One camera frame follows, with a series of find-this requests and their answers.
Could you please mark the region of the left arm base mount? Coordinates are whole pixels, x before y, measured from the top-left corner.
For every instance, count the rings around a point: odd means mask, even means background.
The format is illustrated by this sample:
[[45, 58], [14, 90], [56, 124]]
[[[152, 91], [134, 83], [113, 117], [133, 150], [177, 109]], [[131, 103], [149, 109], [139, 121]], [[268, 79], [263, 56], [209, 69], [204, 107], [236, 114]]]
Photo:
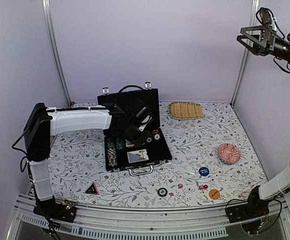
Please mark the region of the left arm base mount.
[[75, 206], [68, 207], [65, 204], [57, 203], [54, 199], [45, 201], [36, 200], [33, 212], [48, 220], [73, 223], [76, 217], [77, 208]]

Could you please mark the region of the red card deck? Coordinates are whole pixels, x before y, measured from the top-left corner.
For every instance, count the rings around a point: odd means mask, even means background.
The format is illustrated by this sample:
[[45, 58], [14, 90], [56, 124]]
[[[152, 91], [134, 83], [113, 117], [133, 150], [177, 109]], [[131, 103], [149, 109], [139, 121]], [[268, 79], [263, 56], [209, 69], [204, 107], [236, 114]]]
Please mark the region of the red card deck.
[[133, 143], [131, 143], [129, 140], [125, 140], [125, 147], [126, 148], [134, 148], [135, 145]]

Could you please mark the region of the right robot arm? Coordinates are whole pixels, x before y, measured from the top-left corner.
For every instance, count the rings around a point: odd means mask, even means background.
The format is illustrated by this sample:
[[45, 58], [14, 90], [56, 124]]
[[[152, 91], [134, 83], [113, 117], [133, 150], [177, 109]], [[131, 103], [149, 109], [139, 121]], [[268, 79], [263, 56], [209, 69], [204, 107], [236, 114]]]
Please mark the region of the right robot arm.
[[249, 55], [235, 111], [268, 178], [261, 196], [290, 181], [290, 74], [270, 56]]

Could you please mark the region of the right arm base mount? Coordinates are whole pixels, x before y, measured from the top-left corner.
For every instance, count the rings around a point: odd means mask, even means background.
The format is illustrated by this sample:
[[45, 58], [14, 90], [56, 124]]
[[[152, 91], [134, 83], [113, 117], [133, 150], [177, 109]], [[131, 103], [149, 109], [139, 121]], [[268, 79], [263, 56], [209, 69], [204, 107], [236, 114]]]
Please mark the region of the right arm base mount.
[[225, 207], [225, 214], [230, 223], [250, 220], [267, 215], [269, 213], [269, 203], [270, 200], [262, 200], [257, 197], [252, 197], [240, 205], [229, 206], [227, 204]]

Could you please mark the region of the black poker case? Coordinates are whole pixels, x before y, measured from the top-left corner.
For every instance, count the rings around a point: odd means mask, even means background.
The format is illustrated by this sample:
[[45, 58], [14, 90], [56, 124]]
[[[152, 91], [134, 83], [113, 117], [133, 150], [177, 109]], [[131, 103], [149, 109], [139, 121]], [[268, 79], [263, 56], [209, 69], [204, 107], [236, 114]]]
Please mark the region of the black poker case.
[[144, 87], [127, 85], [116, 93], [103, 88], [99, 105], [112, 114], [103, 130], [105, 167], [108, 172], [129, 171], [161, 165], [172, 160], [160, 123], [159, 92], [150, 82]]

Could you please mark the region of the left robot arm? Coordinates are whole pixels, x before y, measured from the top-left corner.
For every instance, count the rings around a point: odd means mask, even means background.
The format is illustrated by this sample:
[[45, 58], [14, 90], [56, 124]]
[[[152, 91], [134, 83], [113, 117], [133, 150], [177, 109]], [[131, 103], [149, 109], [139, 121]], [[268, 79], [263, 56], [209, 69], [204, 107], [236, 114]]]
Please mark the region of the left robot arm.
[[39, 102], [34, 106], [22, 134], [11, 148], [24, 153], [37, 205], [48, 217], [55, 217], [60, 211], [49, 168], [51, 149], [57, 140], [71, 133], [95, 130], [110, 131], [138, 147], [146, 141], [145, 128], [152, 120], [146, 104], [135, 99], [127, 108], [119, 106], [119, 98], [131, 89], [137, 93], [145, 91], [138, 85], [126, 85], [113, 95], [112, 101], [98, 105], [60, 108]]

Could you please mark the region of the blue card deck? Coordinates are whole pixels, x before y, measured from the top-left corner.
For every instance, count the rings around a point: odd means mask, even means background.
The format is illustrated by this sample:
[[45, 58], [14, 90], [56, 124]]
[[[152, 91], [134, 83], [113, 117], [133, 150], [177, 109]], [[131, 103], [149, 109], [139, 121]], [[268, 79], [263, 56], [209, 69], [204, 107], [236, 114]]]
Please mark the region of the blue card deck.
[[138, 162], [144, 162], [149, 160], [149, 156], [146, 149], [140, 149], [140, 150], [134, 150], [134, 151], [128, 151], [127, 152], [127, 158], [128, 162], [130, 164], [132, 163], [138, 163]]

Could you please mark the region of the black triangle card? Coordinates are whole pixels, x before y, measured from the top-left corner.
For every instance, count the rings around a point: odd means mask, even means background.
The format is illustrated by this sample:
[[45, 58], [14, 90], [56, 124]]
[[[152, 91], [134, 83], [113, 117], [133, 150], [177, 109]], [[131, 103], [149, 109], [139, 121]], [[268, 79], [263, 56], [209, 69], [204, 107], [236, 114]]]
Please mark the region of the black triangle card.
[[99, 191], [94, 182], [85, 190], [84, 193], [89, 195], [99, 195]]

